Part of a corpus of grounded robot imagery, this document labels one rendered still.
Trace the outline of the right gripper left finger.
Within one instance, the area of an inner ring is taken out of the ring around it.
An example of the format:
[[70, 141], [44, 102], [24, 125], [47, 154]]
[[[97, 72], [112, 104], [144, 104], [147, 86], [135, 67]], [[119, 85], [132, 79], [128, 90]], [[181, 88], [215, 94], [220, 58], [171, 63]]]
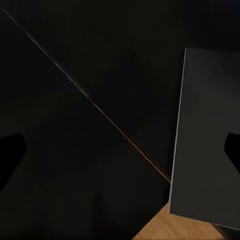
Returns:
[[26, 153], [21, 133], [0, 138], [0, 193]]

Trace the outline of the notebook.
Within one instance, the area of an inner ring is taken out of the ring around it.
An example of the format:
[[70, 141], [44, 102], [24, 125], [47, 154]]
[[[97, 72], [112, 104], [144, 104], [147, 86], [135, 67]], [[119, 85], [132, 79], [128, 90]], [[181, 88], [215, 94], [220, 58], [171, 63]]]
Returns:
[[186, 47], [168, 214], [240, 230], [229, 133], [240, 135], [240, 52]]

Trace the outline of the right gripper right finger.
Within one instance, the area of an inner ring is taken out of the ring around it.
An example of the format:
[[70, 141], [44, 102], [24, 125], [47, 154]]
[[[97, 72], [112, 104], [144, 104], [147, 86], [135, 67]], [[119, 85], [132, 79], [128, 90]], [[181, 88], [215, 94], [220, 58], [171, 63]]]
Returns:
[[223, 150], [240, 173], [240, 135], [229, 133]]

